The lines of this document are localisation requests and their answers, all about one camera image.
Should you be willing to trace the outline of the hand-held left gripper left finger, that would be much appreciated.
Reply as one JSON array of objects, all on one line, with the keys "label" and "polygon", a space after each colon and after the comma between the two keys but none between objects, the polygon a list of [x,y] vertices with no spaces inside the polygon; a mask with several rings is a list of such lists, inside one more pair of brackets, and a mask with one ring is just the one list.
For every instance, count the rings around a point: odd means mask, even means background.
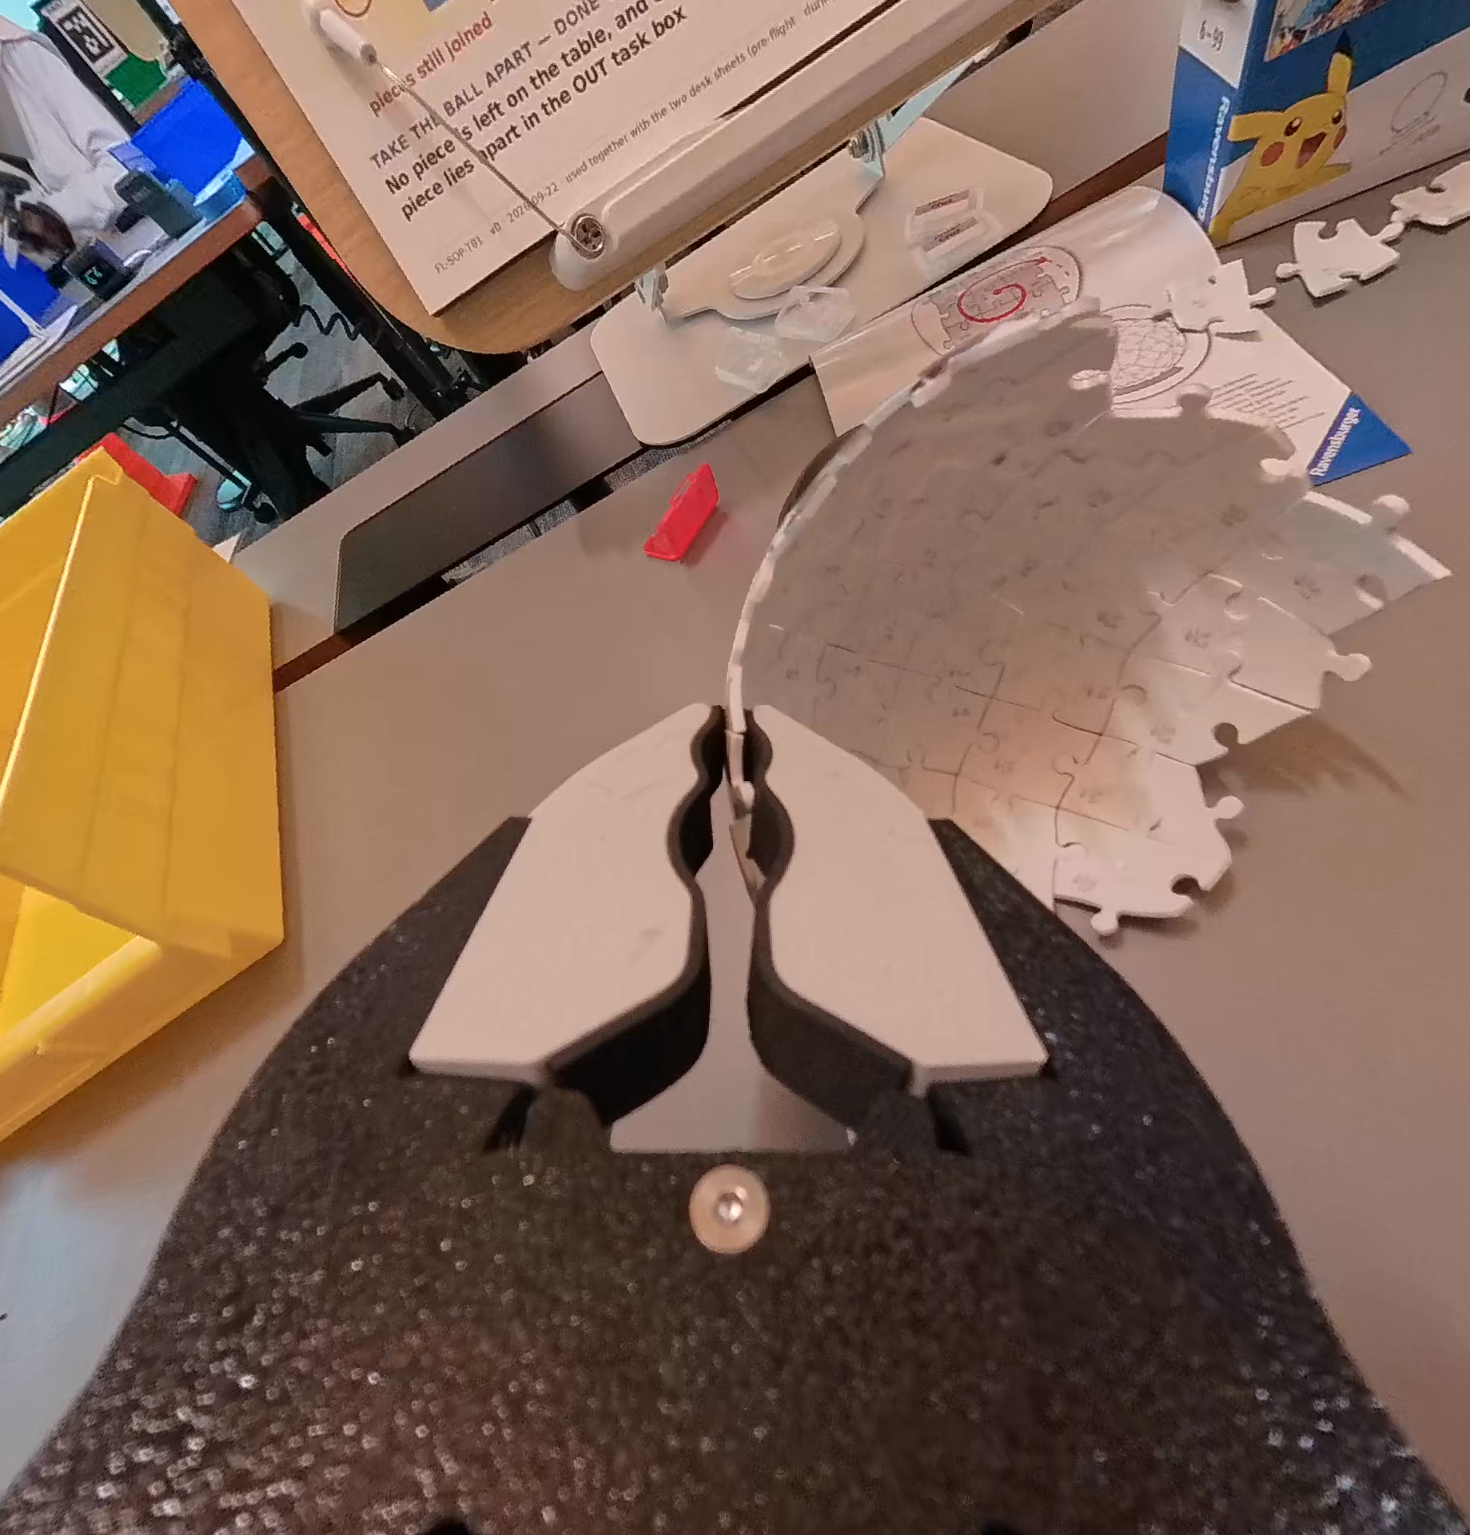
[{"label": "hand-held left gripper left finger", "polygon": [[528,814],[406,1055],[420,1073],[564,1087],[621,1123],[691,1071],[711,1025],[697,872],[723,756],[727,714],[690,705]]}]

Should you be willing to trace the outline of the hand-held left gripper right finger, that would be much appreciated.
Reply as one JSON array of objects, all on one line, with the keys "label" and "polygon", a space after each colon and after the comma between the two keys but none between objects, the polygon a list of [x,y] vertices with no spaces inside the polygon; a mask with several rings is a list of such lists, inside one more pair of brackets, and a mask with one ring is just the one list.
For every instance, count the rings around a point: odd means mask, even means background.
[{"label": "hand-held left gripper right finger", "polygon": [[1049,1047],[929,814],[771,705],[746,726],[764,1071],[848,1128],[884,1097],[1038,1075]]}]

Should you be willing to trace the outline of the partly built puzzle ball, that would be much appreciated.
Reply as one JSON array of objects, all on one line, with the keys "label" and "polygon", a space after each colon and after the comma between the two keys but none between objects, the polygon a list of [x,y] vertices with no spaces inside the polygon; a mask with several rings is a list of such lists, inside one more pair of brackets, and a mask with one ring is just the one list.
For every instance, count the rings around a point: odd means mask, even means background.
[{"label": "partly built puzzle ball", "polygon": [[1219,887],[1244,803],[1200,768],[1358,682],[1337,637],[1452,569],[1211,388],[1117,405],[1117,354],[1092,298],[999,324],[795,494],[727,670],[738,825],[777,708],[1097,933]]}]

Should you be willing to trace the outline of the puzzle pieces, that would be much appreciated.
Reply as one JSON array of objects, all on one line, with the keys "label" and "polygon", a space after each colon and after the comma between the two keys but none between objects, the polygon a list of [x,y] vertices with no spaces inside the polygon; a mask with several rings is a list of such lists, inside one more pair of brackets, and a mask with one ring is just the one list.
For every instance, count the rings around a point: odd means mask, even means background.
[{"label": "puzzle pieces", "polygon": [[[1399,238],[1408,230],[1450,231],[1470,220],[1470,162],[1452,164],[1431,182],[1389,197],[1389,220],[1372,231],[1358,220],[1327,227],[1300,220],[1295,227],[1295,256],[1279,263],[1279,280],[1300,281],[1310,298],[1337,298],[1354,286],[1368,286],[1399,263]],[[1188,334],[1257,334],[1258,311],[1279,288],[1252,288],[1241,261],[1219,268],[1207,280],[1184,280],[1165,288],[1157,317],[1170,317]]]}]

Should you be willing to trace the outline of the blue puzzle box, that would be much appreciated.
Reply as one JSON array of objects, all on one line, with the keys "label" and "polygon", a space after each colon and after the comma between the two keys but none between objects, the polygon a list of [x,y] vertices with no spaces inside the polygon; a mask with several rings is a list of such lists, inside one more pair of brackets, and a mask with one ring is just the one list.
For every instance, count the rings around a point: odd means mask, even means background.
[{"label": "blue puzzle box", "polygon": [[1188,2],[1165,180],[1213,244],[1470,150],[1470,2]]}]

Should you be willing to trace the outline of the small red plastic block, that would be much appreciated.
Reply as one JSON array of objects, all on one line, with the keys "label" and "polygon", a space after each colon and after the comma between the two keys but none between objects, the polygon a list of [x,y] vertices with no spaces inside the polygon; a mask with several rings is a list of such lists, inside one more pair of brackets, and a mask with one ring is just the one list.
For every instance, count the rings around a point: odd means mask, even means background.
[{"label": "small red plastic block", "polygon": [[642,553],[656,560],[681,565],[721,512],[713,465],[697,465],[669,495],[664,519],[649,533]]}]

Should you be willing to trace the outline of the yellow plastic bin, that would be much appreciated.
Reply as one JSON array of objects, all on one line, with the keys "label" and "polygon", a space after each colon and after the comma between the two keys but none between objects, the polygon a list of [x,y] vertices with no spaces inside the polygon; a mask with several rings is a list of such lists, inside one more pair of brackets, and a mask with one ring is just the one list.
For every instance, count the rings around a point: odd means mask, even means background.
[{"label": "yellow plastic bin", "polygon": [[284,938],[266,591],[93,450],[0,525],[0,1144]]}]

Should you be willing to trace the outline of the clear acrylic holder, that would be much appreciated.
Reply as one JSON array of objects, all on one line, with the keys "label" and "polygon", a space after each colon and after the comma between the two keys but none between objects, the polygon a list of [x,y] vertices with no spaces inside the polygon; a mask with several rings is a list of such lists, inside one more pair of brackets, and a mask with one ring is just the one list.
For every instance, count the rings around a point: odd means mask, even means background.
[{"label": "clear acrylic holder", "polygon": [[777,317],[742,319],[727,329],[713,375],[746,395],[764,395],[842,334],[857,319],[857,300],[842,286],[798,286]]}]

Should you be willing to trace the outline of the folded paper instruction leaflet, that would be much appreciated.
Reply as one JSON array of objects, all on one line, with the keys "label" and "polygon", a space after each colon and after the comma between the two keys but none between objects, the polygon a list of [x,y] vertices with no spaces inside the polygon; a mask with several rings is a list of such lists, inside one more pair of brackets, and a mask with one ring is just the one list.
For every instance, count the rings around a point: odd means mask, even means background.
[{"label": "folded paper instruction leaflet", "polygon": [[1314,485],[1408,457],[1408,442],[1268,311],[1257,311],[1246,331],[1184,329],[1170,288],[1217,274],[1230,288],[1246,286],[1172,197],[1130,187],[825,345],[813,371],[836,430],[850,430],[996,324],[1092,298],[1117,331],[1114,408],[1161,412],[1188,388],[1207,388],[1217,412],[1280,427],[1295,465]]}]

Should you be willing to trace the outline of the instruction sheet on board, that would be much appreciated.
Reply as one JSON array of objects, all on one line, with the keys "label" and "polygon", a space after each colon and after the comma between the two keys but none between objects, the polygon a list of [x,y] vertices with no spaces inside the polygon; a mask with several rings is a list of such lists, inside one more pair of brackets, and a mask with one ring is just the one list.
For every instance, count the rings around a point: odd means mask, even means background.
[{"label": "instruction sheet on board", "polygon": [[236,2],[174,2],[183,37],[211,72],[227,108],[236,108],[244,132],[269,168],[266,210],[290,197],[307,222],[287,217],[287,235],[311,235],[311,253],[331,253],[331,274],[351,280],[359,294],[389,311],[420,338],[467,354],[526,354],[560,338],[607,298],[627,292],[632,277],[601,280],[585,292],[561,288],[549,274],[546,248],[532,248],[502,263],[470,294],[430,314],[401,274],[382,238],[331,162],[305,108],[291,98],[275,63],[252,35]]}]

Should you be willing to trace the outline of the white stand base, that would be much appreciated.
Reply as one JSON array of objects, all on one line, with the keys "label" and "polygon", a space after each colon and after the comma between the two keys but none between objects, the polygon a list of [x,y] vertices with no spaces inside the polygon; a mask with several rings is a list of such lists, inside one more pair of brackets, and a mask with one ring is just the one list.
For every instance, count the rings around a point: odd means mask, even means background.
[{"label": "white stand base", "polygon": [[713,375],[733,322],[777,317],[798,286],[842,286],[857,334],[1022,231],[1049,197],[1049,169],[919,120],[877,169],[839,151],[669,263],[656,298],[642,281],[595,322],[595,363],[639,442],[681,442],[761,397]]}]

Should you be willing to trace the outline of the printed instruction sheet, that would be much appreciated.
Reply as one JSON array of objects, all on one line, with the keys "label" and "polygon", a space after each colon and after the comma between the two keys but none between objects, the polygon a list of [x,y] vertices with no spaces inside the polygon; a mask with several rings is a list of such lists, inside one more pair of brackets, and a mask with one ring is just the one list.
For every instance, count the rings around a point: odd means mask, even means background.
[{"label": "printed instruction sheet", "polygon": [[236,2],[441,314],[669,142],[931,2]]}]

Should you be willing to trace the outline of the blue plastic bin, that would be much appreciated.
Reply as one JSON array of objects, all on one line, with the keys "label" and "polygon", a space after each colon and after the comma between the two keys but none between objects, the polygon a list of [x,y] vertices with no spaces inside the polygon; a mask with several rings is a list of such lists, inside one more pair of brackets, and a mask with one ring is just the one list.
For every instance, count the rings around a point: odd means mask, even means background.
[{"label": "blue plastic bin", "polygon": [[0,251],[0,366],[27,341],[53,338],[56,345],[73,324],[73,311],[48,274],[19,253],[16,263]]},{"label": "blue plastic bin", "polygon": [[180,78],[176,97],[161,106],[112,157],[131,175],[180,182],[190,197],[232,175],[252,146],[227,108],[197,78]]}]

